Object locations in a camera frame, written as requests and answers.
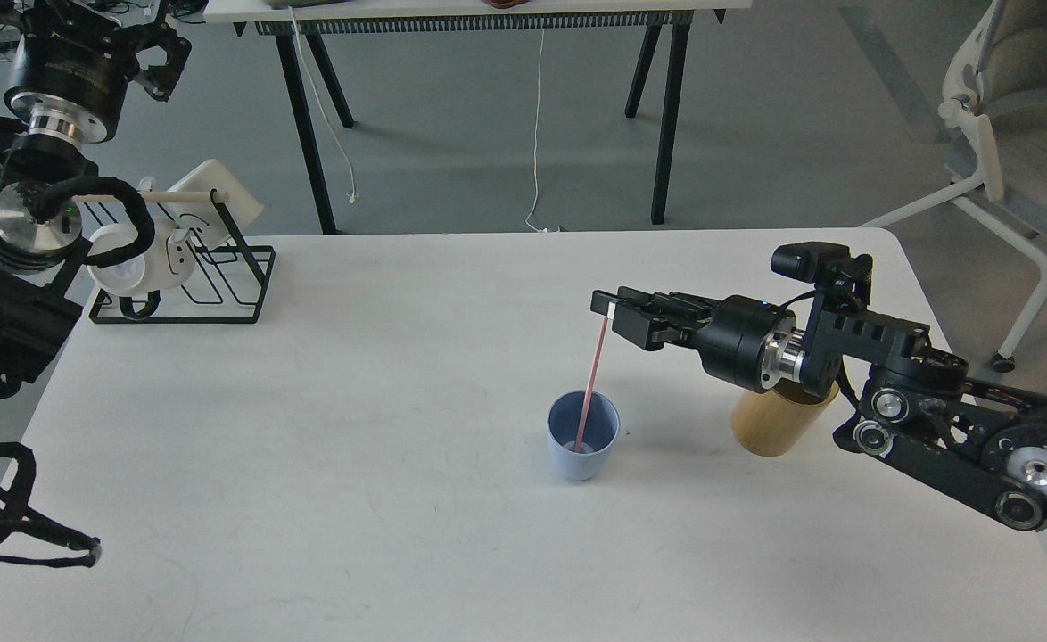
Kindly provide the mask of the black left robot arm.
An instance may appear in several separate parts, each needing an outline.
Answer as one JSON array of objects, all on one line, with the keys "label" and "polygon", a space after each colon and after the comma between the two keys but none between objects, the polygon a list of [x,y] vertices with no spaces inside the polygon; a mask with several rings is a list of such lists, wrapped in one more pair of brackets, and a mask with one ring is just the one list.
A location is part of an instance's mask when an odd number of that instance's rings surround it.
[{"label": "black left robot arm", "polygon": [[[82,267],[136,259],[156,239],[144,197],[84,157],[119,127],[128,86],[168,101],[192,46],[165,1],[124,26],[83,1],[0,1],[19,36],[0,115],[0,399],[34,382],[70,337],[82,309],[67,296]],[[0,545],[27,535],[66,548],[42,566],[92,566],[101,541],[31,508],[34,451],[0,442]],[[1,556],[2,564],[30,558]]]}]

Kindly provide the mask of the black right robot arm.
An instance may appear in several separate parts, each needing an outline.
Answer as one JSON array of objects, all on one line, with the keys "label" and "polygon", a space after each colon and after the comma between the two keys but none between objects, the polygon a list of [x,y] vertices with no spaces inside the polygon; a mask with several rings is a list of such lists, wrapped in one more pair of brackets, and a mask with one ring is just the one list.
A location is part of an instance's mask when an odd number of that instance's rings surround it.
[{"label": "black right robot arm", "polygon": [[646,352],[694,350],[708,375],[763,393],[790,381],[814,397],[833,385],[853,405],[836,444],[881,460],[1013,530],[1047,528],[1047,395],[977,381],[936,349],[928,326],[870,310],[870,254],[836,243],[773,252],[776,274],[812,285],[797,326],[787,304],[740,295],[596,290],[594,313]]}]

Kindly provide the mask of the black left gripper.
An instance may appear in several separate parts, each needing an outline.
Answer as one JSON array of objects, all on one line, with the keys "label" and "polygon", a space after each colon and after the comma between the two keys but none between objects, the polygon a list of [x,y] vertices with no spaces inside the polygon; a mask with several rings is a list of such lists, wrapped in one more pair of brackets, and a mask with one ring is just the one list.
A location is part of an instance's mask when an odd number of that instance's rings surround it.
[{"label": "black left gripper", "polygon": [[[4,101],[15,117],[30,121],[35,107],[64,107],[79,115],[85,143],[109,141],[119,130],[128,84],[136,78],[152,99],[168,102],[184,73],[192,45],[165,17],[121,30],[91,9],[27,9]],[[164,61],[140,68],[136,54],[158,48]]]}]

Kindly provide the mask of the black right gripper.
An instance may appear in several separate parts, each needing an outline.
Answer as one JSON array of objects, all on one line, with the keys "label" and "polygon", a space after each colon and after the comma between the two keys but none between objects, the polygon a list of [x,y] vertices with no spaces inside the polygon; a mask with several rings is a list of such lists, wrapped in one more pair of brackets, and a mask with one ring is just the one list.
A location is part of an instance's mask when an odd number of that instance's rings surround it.
[{"label": "black right gripper", "polygon": [[642,350],[692,346],[707,374],[756,393],[779,381],[780,353],[796,329],[792,310],[740,295],[716,300],[620,287],[617,293],[594,290],[589,308],[610,317],[612,332]]}]

